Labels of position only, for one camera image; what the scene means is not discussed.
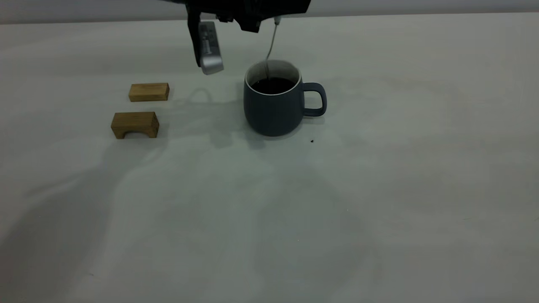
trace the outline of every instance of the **arch-shaped wooden block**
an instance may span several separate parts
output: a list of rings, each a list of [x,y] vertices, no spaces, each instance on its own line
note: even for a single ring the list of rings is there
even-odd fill
[[[123,139],[126,133],[137,132],[156,138],[159,121],[155,112],[115,113],[110,125],[116,139]]]

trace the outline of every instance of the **thin metal rod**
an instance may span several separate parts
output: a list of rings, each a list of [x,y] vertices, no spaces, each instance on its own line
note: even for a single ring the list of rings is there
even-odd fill
[[[268,52],[268,55],[266,56],[266,79],[269,79],[270,78],[270,68],[268,67],[268,58],[270,57],[270,54],[271,54],[271,50],[273,48],[273,42],[275,41],[275,33],[277,32],[277,23],[275,24],[275,28],[273,29],[273,38],[271,38],[271,45],[269,47],[269,52]]]

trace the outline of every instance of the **dark liquid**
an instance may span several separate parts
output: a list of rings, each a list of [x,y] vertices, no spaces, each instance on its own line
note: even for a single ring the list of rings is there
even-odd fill
[[[284,93],[294,87],[296,83],[284,78],[262,79],[251,87],[262,94],[275,95]]]

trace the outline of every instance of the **mug rim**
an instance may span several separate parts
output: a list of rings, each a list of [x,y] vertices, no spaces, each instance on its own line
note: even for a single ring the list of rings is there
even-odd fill
[[[275,59],[273,59],[273,60],[268,60],[268,62],[269,62],[269,61],[278,61],[278,62],[285,62],[285,63],[288,63],[288,64],[292,65],[292,67],[295,68],[296,71],[298,72],[298,75],[299,75],[298,81],[296,82],[296,84],[294,84],[294,86],[293,86],[291,89],[289,89],[289,90],[287,90],[287,91],[285,91],[285,92],[282,92],[282,93],[278,93],[278,94],[265,94],[265,93],[261,93],[261,92],[255,91],[255,90],[251,87],[251,85],[249,84],[249,82],[247,82],[247,74],[249,73],[249,71],[250,71],[253,67],[255,67],[255,65],[258,65],[258,64],[263,63],[263,62],[265,62],[265,61],[266,61],[266,60],[262,60],[262,61],[258,61],[258,62],[256,62],[256,63],[254,63],[253,65],[251,65],[251,66],[247,69],[247,72],[245,72],[245,77],[244,77],[244,80],[243,80],[243,81],[244,81],[245,84],[246,84],[252,91],[254,91],[255,93],[261,94],[261,95],[264,95],[264,96],[278,96],[278,95],[283,95],[283,94],[286,94],[286,93],[290,92],[291,90],[295,89],[295,88],[298,86],[298,84],[301,82],[301,72],[300,72],[299,68],[297,68],[294,64],[292,64],[292,63],[290,63],[290,62],[288,62],[288,61],[286,61],[286,60],[275,60]]]

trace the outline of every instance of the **mug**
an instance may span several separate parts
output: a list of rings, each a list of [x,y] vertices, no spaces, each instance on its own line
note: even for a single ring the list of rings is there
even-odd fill
[[[264,94],[253,89],[260,80],[284,78],[295,85],[287,91],[277,94]],[[318,92],[322,97],[322,107],[305,108],[303,92]],[[259,134],[282,136],[293,131],[304,116],[316,117],[326,112],[326,92],[318,83],[303,83],[300,71],[291,63],[282,60],[258,62],[245,73],[243,88],[243,109],[245,118]]]

